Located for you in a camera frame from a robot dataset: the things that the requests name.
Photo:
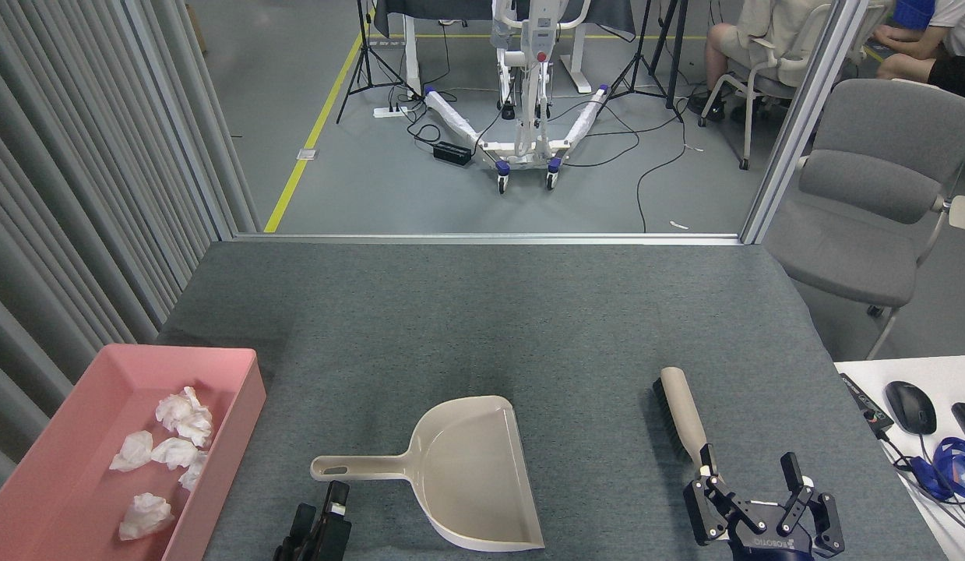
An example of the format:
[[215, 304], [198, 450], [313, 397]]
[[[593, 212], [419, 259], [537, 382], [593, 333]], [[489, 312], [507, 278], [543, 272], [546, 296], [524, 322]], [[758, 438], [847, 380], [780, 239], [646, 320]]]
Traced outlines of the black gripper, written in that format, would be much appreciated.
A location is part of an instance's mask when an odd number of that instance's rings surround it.
[[[729, 539], [734, 560], [812, 560], [811, 552], [836, 556], [845, 550], [837, 501], [829, 493], [817, 492], [814, 484], [804, 479], [794, 453], [780, 458], [786, 486], [791, 491], [785, 507], [747, 505], [736, 497], [720, 478], [713, 445], [704, 444], [700, 458], [703, 465], [699, 475], [684, 489], [697, 542]], [[806, 510], [811, 511], [815, 523], [814, 545], [810, 534], [799, 526]], [[766, 526], [752, 529], [752, 515]]]

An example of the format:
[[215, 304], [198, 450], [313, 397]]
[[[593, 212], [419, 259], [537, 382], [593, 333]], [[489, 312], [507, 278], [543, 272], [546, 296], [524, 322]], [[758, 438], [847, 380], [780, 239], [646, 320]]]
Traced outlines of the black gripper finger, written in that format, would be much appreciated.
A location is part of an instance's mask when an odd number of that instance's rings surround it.
[[283, 542], [276, 547], [273, 560], [298, 560], [301, 548], [310, 535], [312, 525], [315, 522], [317, 508], [312, 505], [298, 505], [289, 533]]
[[329, 484], [315, 526], [315, 560], [343, 560], [351, 530], [351, 522], [346, 519], [348, 490], [343, 482]]

